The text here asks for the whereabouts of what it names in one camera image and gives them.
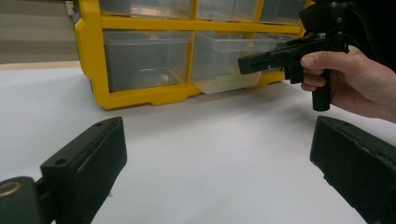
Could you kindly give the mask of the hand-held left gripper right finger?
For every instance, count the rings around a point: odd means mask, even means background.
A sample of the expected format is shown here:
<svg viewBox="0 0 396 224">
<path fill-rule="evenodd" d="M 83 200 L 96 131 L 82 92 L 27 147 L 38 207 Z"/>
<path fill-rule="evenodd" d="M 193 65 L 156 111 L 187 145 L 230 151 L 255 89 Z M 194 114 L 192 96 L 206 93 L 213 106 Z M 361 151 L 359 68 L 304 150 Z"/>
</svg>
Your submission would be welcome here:
<svg viewBox="0 0 396 224">
<path fill-rule="evenodd" d="M 367 224 L 396 224 L 396 147 L 319 116 L 309 159 Z"/>
</svg>

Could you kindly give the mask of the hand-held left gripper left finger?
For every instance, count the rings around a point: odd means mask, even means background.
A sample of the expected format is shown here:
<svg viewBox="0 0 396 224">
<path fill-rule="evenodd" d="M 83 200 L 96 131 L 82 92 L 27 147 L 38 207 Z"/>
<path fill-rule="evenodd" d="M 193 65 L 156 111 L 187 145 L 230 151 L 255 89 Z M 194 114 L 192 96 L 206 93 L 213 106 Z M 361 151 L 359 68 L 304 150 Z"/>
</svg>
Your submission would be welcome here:
<svg viewBox="0 0 396 224">
<path fill-rule="evenodd" d="M 57 224 L 91 224 L 127 162 L 123 120 L 93 124 L 40 166 Z"/>
</svg>

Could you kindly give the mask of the clear plastic drawer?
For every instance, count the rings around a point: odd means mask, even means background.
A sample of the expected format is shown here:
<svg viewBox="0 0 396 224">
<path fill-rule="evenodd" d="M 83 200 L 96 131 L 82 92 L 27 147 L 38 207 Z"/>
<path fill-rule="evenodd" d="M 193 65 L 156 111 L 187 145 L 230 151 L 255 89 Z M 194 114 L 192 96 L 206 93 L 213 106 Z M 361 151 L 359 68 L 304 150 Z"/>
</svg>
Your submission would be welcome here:
<svg viewBox="0 0 396 224">
<path fill-rule="evenodd" d="M 261 73 L 241 75 L 238 59 L 275 46 L 274 39 L 260 34 L 197 32 L 191 82 L 206 94 L 255 86 Z"/>
</svg>

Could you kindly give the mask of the yellow black organizer cabinet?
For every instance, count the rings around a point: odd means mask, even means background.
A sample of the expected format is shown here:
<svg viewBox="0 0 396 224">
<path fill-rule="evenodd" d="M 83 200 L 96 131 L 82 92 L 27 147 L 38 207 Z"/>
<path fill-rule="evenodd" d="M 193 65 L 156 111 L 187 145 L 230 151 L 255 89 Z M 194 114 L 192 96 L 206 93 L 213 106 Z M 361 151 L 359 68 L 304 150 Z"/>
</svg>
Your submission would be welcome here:
<svg viewBox="0 0 396 224">
<path fill-rule="evenodd" d="M 191 83 L 191 69 L 194 44 L 188 45 L 185 80 L 176 85 L 112 92 L 108 87 L 106 55 L 103 38 L 105 29 L 137 31 L 214 31 L 216 33 L 242 33 L 253 37 L 256 33 L 278 35 L 297 35 L 304 33 L 302 25 L 260 24 L 261 8 L 264 0 L 258 0 L 255 19 L 252 22 L 202 21 L 196 18 L 198 0 L 191 1 L 191 16 L 186 20 L 168 20 L 162 18 L 131 18 L 115 15 L 103 15 L 99 0 L 78 0 L 78 19 L 75 33 L 78 42 L 78 54 L 83 74 L 92 84 L 92 94 L 99 106 L 115 109 L 131 105 L 165 105 L 182 102 L 201 91 Z"/>
</svg>

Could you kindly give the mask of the set of clear drawers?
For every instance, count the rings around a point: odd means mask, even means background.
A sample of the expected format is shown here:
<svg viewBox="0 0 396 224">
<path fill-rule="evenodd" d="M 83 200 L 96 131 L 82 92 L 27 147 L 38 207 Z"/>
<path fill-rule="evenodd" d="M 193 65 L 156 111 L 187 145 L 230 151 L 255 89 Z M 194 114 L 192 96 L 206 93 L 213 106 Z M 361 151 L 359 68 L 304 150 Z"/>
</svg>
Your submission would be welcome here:
<svg viewBox="0 0 396 224">
<path fill-rule="evenodd" d="M 105 15 L 187 19 L 192 0 L 99 0 Z M 297 24 L 307 0 L 264 0 L 260 22 Z M 202 21 L 255 19 L 258 0 L 198 0 L 196 18 Z M 188 31 L 105 30 L 106 67 L 111 91 L 176 85 L 185 80 L 187 51 L 196 33 Z M 276 47 L 293 35 L 260 34 Z"/>
</svg>

